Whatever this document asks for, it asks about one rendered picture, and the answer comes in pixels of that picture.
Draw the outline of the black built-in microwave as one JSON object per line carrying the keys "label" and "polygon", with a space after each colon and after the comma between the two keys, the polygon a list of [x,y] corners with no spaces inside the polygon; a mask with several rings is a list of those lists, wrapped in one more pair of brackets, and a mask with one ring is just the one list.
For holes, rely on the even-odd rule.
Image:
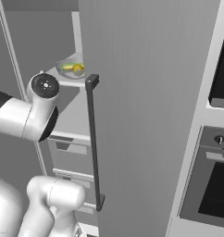
{"label": "black built-in microwave", "polygon": [[208,100],[211,106],[224,108],[224,40]]}

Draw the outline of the grey fridge door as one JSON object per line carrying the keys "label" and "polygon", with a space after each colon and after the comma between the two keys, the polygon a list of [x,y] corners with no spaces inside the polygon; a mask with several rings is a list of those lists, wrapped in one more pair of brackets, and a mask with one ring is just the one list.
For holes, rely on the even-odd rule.
{"label": "grey fridge door", "polygon": [[165,237],[220,0],[79,0],[99,237]]}

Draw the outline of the white fridge shelf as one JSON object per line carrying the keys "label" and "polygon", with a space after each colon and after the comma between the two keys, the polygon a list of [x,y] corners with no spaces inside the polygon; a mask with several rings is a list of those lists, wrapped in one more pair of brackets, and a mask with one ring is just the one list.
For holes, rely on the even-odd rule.
{"label": "white fridge shelf", "polygon": [[[74,53],[73,55],[69,56],[66,59],[73,58],[77,62],[83,63],[82,53]],[[53,75],[59,82],[60,85],[64,86],[76,86],[76,87],[84,87],[85,86],[85,75],[78,79],[69,79],[62,75],[60,75],[56,70],[56,63],[55,65],[47,71],[48,74]]]}

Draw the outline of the clear vegetable container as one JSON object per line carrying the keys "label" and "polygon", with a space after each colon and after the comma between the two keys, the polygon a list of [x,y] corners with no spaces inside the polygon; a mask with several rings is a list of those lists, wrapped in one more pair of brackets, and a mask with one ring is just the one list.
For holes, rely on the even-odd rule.
{"label": "clear vegetable container", "polygon": [[70,59],[64,59],[56,62],[56,70],[57,72],[69,79],[78,79],[84,75],[84,70],[83,71],[73,71],[73,70],[63,70],[61,67],[66,64],[83,64],[81,62],[75,61],[73,58]]}

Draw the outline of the grey built-in oven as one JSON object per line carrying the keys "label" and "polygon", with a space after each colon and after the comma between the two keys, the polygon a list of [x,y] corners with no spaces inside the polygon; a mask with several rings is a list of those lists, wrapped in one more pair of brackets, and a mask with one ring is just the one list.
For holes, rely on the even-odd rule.
{"label": "grey built-in oven", "polygon": [[217,135],[224,136],[224,128],[204,126],[180,217],[224,228],[224,163],[205,155],[211,152],[224,156],[224,143],[214,140]]}

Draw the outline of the grey fridge drawer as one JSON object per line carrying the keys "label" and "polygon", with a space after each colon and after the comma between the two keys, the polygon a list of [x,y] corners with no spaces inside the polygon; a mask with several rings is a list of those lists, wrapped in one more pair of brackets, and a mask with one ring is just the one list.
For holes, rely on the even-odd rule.
{"label": "grey fridge drawer", "polygon": [[61,179],[71,180],[83,185],[87,192],[86,203],[94,206],[96,205],[93,175],[82,174],[59,168],[53,168],[53,172]]}
{"label": "grey fridge drawer", "polygon": [[54,168],[93,175],[92,148],[88,143],[48,140]]}
{"label": "grey fridge drawer", "polygon": [[95,209],[95,205],[86,204],[79,209],[75,210],[76,220],[80,223],[97,226],[97,211]]}

